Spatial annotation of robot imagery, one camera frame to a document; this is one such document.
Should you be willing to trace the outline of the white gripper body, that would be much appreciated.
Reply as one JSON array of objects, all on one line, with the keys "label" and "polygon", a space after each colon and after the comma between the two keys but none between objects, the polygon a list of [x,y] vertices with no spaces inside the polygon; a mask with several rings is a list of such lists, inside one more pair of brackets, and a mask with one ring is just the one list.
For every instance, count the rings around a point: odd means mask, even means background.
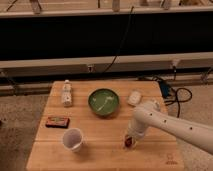
[{"label": "white gripper body", "polygon": [[136,119],[131,119],[127,131],[125,133],[125,140],[131,138],[132,139],[132,145],[134,146],[140,139],[142,139],[146,132],[146,126]]}]

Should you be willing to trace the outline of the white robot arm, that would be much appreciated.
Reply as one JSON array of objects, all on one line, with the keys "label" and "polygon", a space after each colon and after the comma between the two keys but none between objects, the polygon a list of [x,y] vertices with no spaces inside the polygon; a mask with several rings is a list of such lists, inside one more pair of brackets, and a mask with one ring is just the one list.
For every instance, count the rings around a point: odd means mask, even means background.
[{"label": "white robot arm", "polygon": [[213,155],[213,127],[166,115],[156,101],[145,101],[133,110],[126,135],[133,140],[145,136],[149,126],[163,130]]}]

